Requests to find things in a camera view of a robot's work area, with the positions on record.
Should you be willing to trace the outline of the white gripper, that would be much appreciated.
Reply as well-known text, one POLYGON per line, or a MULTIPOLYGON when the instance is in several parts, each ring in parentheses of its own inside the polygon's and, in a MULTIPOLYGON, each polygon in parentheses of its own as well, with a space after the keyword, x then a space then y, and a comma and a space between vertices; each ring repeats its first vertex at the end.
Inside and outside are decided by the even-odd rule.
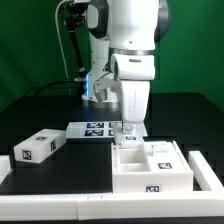
POLYGON ((121 130, 131 133, 132 124, 143 122, 146 115, 150 81, 155 77, 154 56, 113 54, 110 68, 121 91, 121 130))

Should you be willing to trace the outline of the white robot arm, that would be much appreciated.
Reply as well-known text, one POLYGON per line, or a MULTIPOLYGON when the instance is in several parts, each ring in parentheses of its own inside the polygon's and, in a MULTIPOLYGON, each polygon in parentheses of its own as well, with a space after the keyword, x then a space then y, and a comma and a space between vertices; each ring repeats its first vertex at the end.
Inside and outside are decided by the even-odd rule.
POLYGON ((156 43, 170 26, 167 0, 61 0, 57 8, 70 13, 66 26, 76 54, 75 29, 88 29, 91 68, 77 60, 82 100, 119 107, 121 131, 132 133, 145 119, 156 43))

